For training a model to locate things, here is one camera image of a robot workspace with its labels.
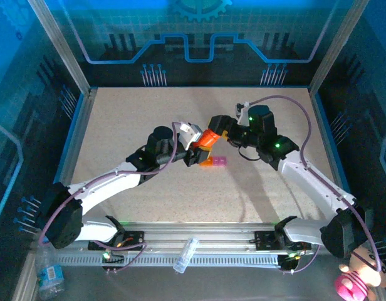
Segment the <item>orange pill bottle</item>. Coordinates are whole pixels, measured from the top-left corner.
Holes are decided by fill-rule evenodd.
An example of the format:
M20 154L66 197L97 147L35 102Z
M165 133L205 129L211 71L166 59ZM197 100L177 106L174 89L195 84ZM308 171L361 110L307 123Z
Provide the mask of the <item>orange pill bottle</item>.
M211 129L206 129L202 133L202 135L199 138L199 140L192 144L193 148L196 148L196 147L212 147L217 141L213 141L213 139L211 137L211 132L212 132Z

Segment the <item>clear plastic tube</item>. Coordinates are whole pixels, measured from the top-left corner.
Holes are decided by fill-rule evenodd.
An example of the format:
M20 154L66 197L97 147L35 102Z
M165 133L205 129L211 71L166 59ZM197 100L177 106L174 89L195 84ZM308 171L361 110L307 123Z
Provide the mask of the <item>clear plastic tube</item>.
M196 237L189 238L186 241L182 251L179 253L177 260L173 264L173 269L176 273L183 274L185 272L198 246L199 239Z

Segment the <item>water bottle with blue label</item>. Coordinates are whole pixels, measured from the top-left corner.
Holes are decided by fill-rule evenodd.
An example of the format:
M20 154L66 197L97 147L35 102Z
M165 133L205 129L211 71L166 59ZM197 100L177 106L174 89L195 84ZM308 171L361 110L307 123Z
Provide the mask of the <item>water bottle with blue label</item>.
M36 252L36 276L38 295L41 301L48 301L65 290L65 279L56 251L51 246L39 246Z

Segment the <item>pink beige plush toy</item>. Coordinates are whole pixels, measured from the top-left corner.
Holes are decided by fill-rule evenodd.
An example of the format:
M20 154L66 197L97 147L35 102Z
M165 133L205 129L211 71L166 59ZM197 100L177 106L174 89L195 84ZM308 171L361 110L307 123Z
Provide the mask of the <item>pink beige plush toy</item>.
M382 263L377 271L377 260L372 252L359 246L349 260L349 264L339 265L341 274L335 280L336 293L344 301L376 301L372 288L386 288L386 266Z

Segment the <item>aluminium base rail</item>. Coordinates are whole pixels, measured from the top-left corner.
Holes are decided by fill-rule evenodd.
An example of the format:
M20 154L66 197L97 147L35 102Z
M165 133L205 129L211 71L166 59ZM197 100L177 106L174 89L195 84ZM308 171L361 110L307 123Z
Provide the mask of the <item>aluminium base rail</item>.
M257 231L274 231L276 224L267 223L127 223L121 224L127 231L143 231L144 239L151 242L186 240L195 236L200 240L220 241L223 248L228 243L238 241L250 243ZM358 221L351 218L334 217L324 221L296 218L283 227L291 241L324 246L333 256L346 258L357 247L365 243L367 237ZM50 242L61 249L75 241L107 242L117 232L108 219L94 221L52 222L43 234L43 242Z

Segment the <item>aluminium side rail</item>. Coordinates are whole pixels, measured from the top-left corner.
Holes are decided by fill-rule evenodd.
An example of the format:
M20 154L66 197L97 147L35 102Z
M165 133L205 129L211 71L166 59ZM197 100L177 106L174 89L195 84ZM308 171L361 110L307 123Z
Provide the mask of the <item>aluminium side rail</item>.
M49 216L44 217L43 215L50 211L49 207L57 195L66 191L67 187L71 184L96 95L97 88L92 88L86 95L80 96L53 184L51 184L43 194L39 209L39 225L42 228L44 228L45 223L50 218Z

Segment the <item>aluminium frame post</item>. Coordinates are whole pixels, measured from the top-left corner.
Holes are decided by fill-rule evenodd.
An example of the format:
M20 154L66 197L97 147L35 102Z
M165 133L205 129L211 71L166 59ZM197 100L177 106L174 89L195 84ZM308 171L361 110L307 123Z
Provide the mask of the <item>aluminium frame post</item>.
M34 11L40 24L50 38L57 53L65 64L72 79L75 81L80 92L84 95L90 94L90 84L88 83L82 69L80 68L67 40L65 39L58 23L54 19L45 0L28 0L29 5Z
M325 56L323 57L315 75L310 83L310 98L315 98L316 93L330 72L341 50L347 43L353 29L361 18L370 0L353 0L352 6L344 17L336 35L334 36Z

